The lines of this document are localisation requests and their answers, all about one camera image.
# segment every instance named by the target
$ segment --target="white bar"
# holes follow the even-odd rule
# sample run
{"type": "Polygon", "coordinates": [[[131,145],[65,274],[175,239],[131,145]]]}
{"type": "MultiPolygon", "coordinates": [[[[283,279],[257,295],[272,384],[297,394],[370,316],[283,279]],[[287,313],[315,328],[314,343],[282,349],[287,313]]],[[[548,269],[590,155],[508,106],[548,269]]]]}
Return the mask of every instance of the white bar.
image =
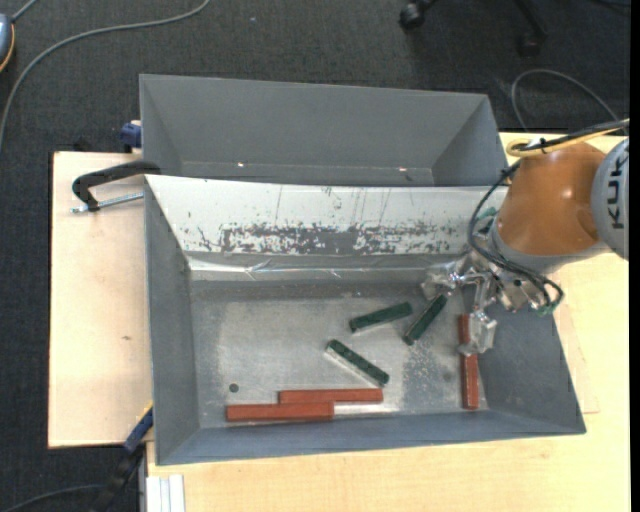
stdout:
{"type": "Polygon", "coordinates": [[[160,479],[160,494],[162,498],[162,512],[171,512],[171,496],[169,494],[169,480],[167,478],[160,479]]]}
{"type": "Polygon", "coordinates": [[[147,512],[162,512],[162,493],[160,477],[148,476],[145,485],[147,512]]]}
{"type": "Polygon", "coordinates": [[[182,475],[171,475],[169,477],[169,489],[171,490],[171,512],[186,512],[184,478],[182,475]]]}

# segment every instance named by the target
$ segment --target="black cable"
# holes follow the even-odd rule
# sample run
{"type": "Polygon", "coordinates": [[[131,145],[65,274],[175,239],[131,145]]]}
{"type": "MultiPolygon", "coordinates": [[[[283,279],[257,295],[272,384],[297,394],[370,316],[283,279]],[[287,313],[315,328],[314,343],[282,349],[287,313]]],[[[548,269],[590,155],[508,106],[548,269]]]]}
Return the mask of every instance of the black cable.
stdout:
{"type": "Polygon", "coordinates": [[[542,274],[532,269],[529,269],[527,267],[514,263],[513,261],[509,261],[503,254],[500,254],[500,253],[492,254],[491,252],[484,249],[483,247],[480,247],[474,238],[475,227],[478,221],[480,220],[478,218],[478,213],[480,212],[484,204],[487,202],[491,194],[493,194],[495,190],[500,185],[502,185],[507,178],[513,176],[519,167],[520,167],[520,162],[518,161],[515,164],[513,164],[511,167],[509,167],[506,171],[504,171],[502,174],[502,177],[494,185],[492,185],[491,188],[487,191],[487,193],[482,197],[482,199],[476,206],[475,210],[473,211],[473,214],[471,215],[471,220],[469,221],[469,227],[467,232],[467,239],[468,239],[469,245],[475,251],[477,251],[480,255],[484,256],[487,260],[494,263],[495,265],[497,265],[499,268],[503,270],[520,275],[525,279],[527,279],[528,281],[530,281],[538,290],[540,290],[540,292],[544,296],[545,310],[543,310],[542,313],[543,314],[550,313],[553,311],[553,309],[555,309],[555,307],[560,303],[560,301],[564,297],[564,292],[562,291],[562,288],[560,288],[560,286],[554,283],[551,279],[543,276],[542,274]],[[556,290],[557,297],[555,299],[551,299],[549,292],[546,289],[547,286],[551,286],[556,290]]]}
{"type": "Polygon", "coordinates": [[[591,89],[589,89],[586,85],[578,82],[575,78],[571,78],[569,75],[565,75],[564,73],[560,73],[558,71],[553,71],[551,69],[530,69],[529,71],[525,71],[523,73],[520,73],[517,78],[513,81],[513,84],[511,84],[511,106],[513,108],[513,111],[516,114],[516,117],[518,118],[518,122],[520,123],[520,126],[522,127],[522,129],[524,131],[529,131],[527,126],[524,124],[524,121],[522,120],[522,116],[520,115],[520,109],[518,108],[518,104],[516,101],[516,92],[518,90],[518,84],[520,83],[520,81],[529,76],[529,75],[551,75],[551,76],[555,76],[556,78],[561,78],[563,80],[567,80],[568,82],[572,83],[573,85],[575,85],[576,87],[582,89],[584,92],[586,92],[589,96],[591,96],[594,100],[596,100],[596,102],[602,107],[604,108],[607,113],[615,120],[615,121],[620,121],[620,118],[615,114],[615,112],[613,110],[611,110],[611,108],[609,108],[609,105],[607,105],[604,100],[598,96],[595,92],[593,92],[591,89]]]}
{"type": "Polygon", "coordinates": [[[101,484],[93,484],[93,485],[79,485],[77,487],[67,487],[66,489],[60,489],[58,491],[48,492],[46,494],[41,494],[40,496],[36,496],[35,498],[31,498],[27,501],[23,501],[22,503],[18,503],[13,507],[7,508],[2,512],[14,512],[15,510],[20,510],[21,508],[27,507],[29,505],[33,505],[34,503],[38,503],[39,501],[44,501],[49,498],[54,498],[56,496],[61,496],[63,494],[72,494],[75,492],[85,492],[85,491],[93,491],[97,489],[101,489],[103,486],[101,484]]]}
{"type": "Polygon", "coordinates": [[[623,119],[621,121],[609,121],[606,123],[595,124],[593,126],[589,126],[588,128],[583,128],[582,130],[572,132],[568,135],[564,135],[553,140],[548,141],[542,139],[537,144],[526,145],[526,147],[522,148],[522,151],[536,151],[553,148],[554,146],[566,144],[567,142],[571,142],[572,140],[580,139],[582,137],[588,137],[594,134],[601,134],[602,132],[611,133],[613,131],[624,130],[626,133],[626,129],[630,126],[630,123],[631,121],[629,119],[623,119]]]}
{"type": "Polygon", "coordinates": [[[179,14],[177,16],[172,16],[171,18],[165,18],[165,19],[161,19],[161,20],[153,20],[153,21],[143,21],[140,23],[131,23],[131,24],[127,24],[127,25],[116,25],[113,27],[105,27],[105,28],[97,28],[94,30],[89,30],[88,32],[83,32],[82,34],[77,34],[75,36],[71,36],[68,37],[67,39],[64,39],[63,41],[60,41],[56,44],[54,44],[53,46],[47,48],[45,51],[43,51],[40,55],[38,55],[35,59],[33,59],[28,65],[27,67],[22,71],[22,73],[20,74],[20,76],[18,77],[18,79],[16,80],[16,83],[13,85],[11,92],[9,93],[9,98],[7,99],[7,103],[4,107],[4,112],[2,113],[2,117],[0,118],[0,156],[2,155],[2,146],[4,143],[4,134],[7,128],[7,119],[9,118],[9,111],[11,109],[11,104],[13,103],[13,99],[15,98],[18,89],[20,88],[20,86],[22,85],[22,83],[24,82],[24,80],[27,78],[27,76],[29,75],[29,73],[31,72],[31,70],[33,70],[34,67],[36,67],[37,64],[39,64],[43,59],[45,59],[46,57],[48,57],[49,55],[51,55],[53,52],[59,50],[60,48],[67,46],[68,44],[74,43],[76,41],[80,41],[81,39],[86,39],[88,37],[92,37],[98,34],[107,34],[110,32],[121,32],[124,30],[134,30],[134,29],[139,29],[139,28],[149,28],[149,27],[159,27],[161,25],[168,25],[169,23],[175,23],[176,21],[182,21],[185,20],[187,18],[190,18],[191,16],[195,16],[196,14],[198,14],[200,11],[202,11],[202,9],[204,9],[209,3],[211,2],[211,0],[204,0],[198,7],[196,7],[195,9],[186,12],[184,14],[179,14]]]}
{"type": "Polygon", "coordinates": [[[37,1],[38,1],[38,0],[30,0],[29,2],[27,2],[26,4],[24,4],[24,5],[20,8],[20,10],[19,10],[17,13],[15,13],[15,14],[11,17],[11,18],[12,18],[12,21],[13,21],[14,23],[15,23],[16,21],[18,21],[18,18],[19,18],[20,16],[22,16],[25,12],[27,12],[27,11],[29,10],[29,8],[30,8],[33,4],[35,4],[37,1]]]}

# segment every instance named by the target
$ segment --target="cable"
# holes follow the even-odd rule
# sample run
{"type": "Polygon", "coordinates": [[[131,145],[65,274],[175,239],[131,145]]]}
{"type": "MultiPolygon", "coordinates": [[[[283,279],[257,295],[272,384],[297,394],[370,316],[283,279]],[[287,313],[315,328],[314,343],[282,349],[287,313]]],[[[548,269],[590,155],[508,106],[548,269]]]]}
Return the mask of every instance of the cable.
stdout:
{"type": "Polygon", "coordinates": [[[30,0],[25,5],[23,5],[20,10],[12,16],[13,22],[18,21],[18,18],[22,16],[25,12],[29,10],[29,8],[35,4],[38,0],[30,0]]]}
{"type": "Polygon", "coordinates": [[[582,89],[594,100],[596,100],[596,102],[598,102],[598,104],[602,108],[604,108],[615,121],[620,121],[620,118],[615,114],[613,110],[609,108],[609,105],[607,105],[600,96],[598,96],[595,92],[589,89],[586,85],[581,84],[575,78],[571,78],[569,75],[565,75],[564,73],[560,73],[558,71],[552,71],[551,69],[539,68],[539,69],[530,69],[529,71],[520,73],[520,75],[518,75],[518,77],[513,81],[513,84],[511,85],[511,106],[513,107],[516,117],[518,118],[518,122],[520,123],[520,126],[524,131],[529,131],[529,130],[527,126],[524,124],[524,121],[522,120],[522,116],[520,115],[520,109],[518,109],[518,105],[516,102],[516,91],[518,89],[518,84],[520,83],[520,80],[522,80],[524,77],[529,75],[551,75],[557,78],[562,78],[563,80],[567,80],[568,82],[571,82],[573,85],[582,89]]]}
{"type": "Polygon", "coordinates": [[[69,38],[67,38],[67,39],[65,39],[63,41],[60,41],[59,43],[56,43],[53,46],[47,48],[40,55],[38,55],[35,59],[33,59],[29,63],[29,65],[22,71],[22,73],[20,74],[20,76],[16,80],[16,83],[13,85],[13,88],[11,89],[11,92],[9,93],[9,97],[7,99],[7,104],[4,107],[4,112],[2,114],[2,118],[1,118],[1,121],[0,121],[0,156],[2,156],[2,147],[4,145],[4,135],[5,135],[5,131],[6,131],[6,128],[7,128],[7,119],[9,117],[9,111],[11,110],[11,104],[13,103],[13,100],[14,100],[17,92],[18,92],[18,89],[20,88],[20,86],[22,85],[24,80],[27,78],[27,76],[29,75],[31,70],[33,70],[33,68],[35,68],[36,65],[38,65],[43,59],[45,59],[46,57],[48,57],[49,55],[51,55],[55,51],[59,50],[60,48],[62,48],[64,46],[67,46],[68,44],[74,43],[76,41],[80,41],[82,39],[86,39],[88,37],[96,36],[96,35],[99,35],[99,34],[107,34],[107,33],[110,33],[110,32],[122,32],[122,31],[125,31],[125,30],[135,30],[135,29],[139,29],[139,28],[159,27],[161,25],[168,25],[169,23],[175,23],[177,21],[185,20],[187,18],[190,18],[190,17],[195,16],[196,14],[198,14],[210,2],[211,2],[211,0],[204,0],[204,2],[202,2],[202,4],[200,4],[200,6],[196,7],[192,11],[189,11],[189,12],[187,12],[185,14],[180,14],[178,16],[173,16],[171,18],[165,18],[165,19],[162,19],[162,20],[155,20],[155,21],[144,21],[144,22],[140,22],[140,23],[131,23],[131,24],[128,24],[128,25],[116,25],[116,26],[113,26],[113,27],[104,27],[104,28],[97,28],[97,29],[94,29],[94,30],[89,30],[88,32],[83,32],[82,34],[77,34],[75,36],[71,36],[71,37],[69,37],[69,38]]]}
{"type": "Polygon", "coordinates": [[[475,230],[476,224],[480,220],[478,218],[478,214],[480,210],[482,209],[484,204],[487,202],[491,194],[493,194],[493,192],[500,185],[502,185],[502,183],[504,183],[504,181],[507,178],[513,176],[519,167],[520,167],[520,162],[518,161],[515,164],[513,164],[511,167],[509,167],[506,171],[504,171],[502,174],[502,177],[494,185],[491,186],[491,188],[480,200],[475,210],[473,211],[473,214],[471,215],[471,220],[469,221],[467,240],[469,245],[475,251],[477,251],[480,255],[484,256],[487,260],[491,261],[492,263],[494,263],[495,265],[497,265],[498,267],[506,271],[523,276],[524,278],[529,280],[531,284],[533,284],[538,290],[540,290],[540,292],[542,293],[545,299],[545,306],[544,308],[541,308],[540,312],[541,314],[547,314],[547,313],[553,312],[553,310],[556,308],[556,306],[560,303],[560,301],[564,297],[564,292],[562,291],[562,288],[560,288],[560,286],[558,286],[551,279],[543,276],[542,274],[535,272],[532,269],[523,267],[522,265],[518,265],[517,263],[514,263],[512,261],[509,261],[503,254],[500,254],[500,253],[495,255],[492,254],[488,250],[480,247],[474,238],[474,230],[475,230]],[[555,299],[551,299],[551,296],[549,295],[549,292],[546,289],[547,286],[550,286],[553,289],[555,289],[557,294],[555,299]]]}
{"type": "Polygon", "coordinates": [[[580,142],[585,142],[589,139],[593,139],[594,137],[599,137],[600,135],[616,132],[618,130],[624,130],[626,132],[626,128],[628,128],[629,125],[629,119],[600,123],[550,141],[540,139],[540,142],[536,144],[531,144],[531,139],[515,139],[507,144],[506,152],[508,155],[516,156],[518,158],[530,155],[546,155],[553,151],[557,151],[558,149],[566,148],[580,142]]]}
{"type": "Polygon", "coordinates": [[[31,498],[30,500],[27,501],[23,501],[22,503],[18,503],[17,505],[14,505],[13,507],[10,507],[8,509],[3,510],[2,512],[14,512],[15,510],[19,510],[21,508],[24,508],[28,505],[32,505],[34,503],[37,503],[39,501],[43,501],[43,500],[47,500],[49,498],[53,498],[55,496],[60,496],[62,494],[71,494],[74,492],[84,492],[84,491],[93,491],[96,489],[100,489],[103,486],[100,484],[93,484],[93,485],[80,485],[78,487],[67,487],[66,489],[60,489],[59,491],[53,491],[53,492],[48,492],[46,494],[41,494],[40,496],[36,496],[35,498],[31,498]]]}

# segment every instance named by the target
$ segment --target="chair wheel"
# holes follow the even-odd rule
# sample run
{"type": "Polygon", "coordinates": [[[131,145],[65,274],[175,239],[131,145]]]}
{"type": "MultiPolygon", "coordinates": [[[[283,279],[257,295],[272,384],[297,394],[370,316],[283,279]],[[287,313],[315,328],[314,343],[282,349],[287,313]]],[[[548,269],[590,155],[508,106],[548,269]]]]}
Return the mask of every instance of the chair wheel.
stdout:
{"type": "Polygon", "coordinates": [[[530,59],[540,54],[542,43],[534,34],[524,34],[518,38],[518,54],[530,59]]]}
{"type": "Polygon", "coordinates": [[[420,27],[424,23],[424,10],[417,4],[410,3],[400,11],[400,25],[411,30],[420,27]]]}

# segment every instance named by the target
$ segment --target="black cable on floor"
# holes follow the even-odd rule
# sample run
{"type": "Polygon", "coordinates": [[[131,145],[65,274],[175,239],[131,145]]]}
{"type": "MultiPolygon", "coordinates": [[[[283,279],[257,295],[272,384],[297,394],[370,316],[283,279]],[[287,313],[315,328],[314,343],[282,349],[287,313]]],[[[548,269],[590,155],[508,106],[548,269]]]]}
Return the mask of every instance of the black cable on floor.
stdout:
{"type": "Polygon", "coordinates": [[[14,505],[13,507],[7,508],[0,512],[15,512],[16,510],[23,509],[24,507],[28,507],[29,505],[33,505],[34,503],[38,503],[40,501],[48,500],[49,498],[55,498],[56,496],[62,496],[64,494],[73,494],[76,492],[95,491],[98,489],[102,489],[102,487],[104,487],[102,484],[79,485],[76,487],[67,487],[66,489],[60,489],[58,491],[41,494],[39,496],[36,496],[35,498],[31,498],[27,501],[23,501],[22,503],[18,503],[17,505],[14,505]]]}

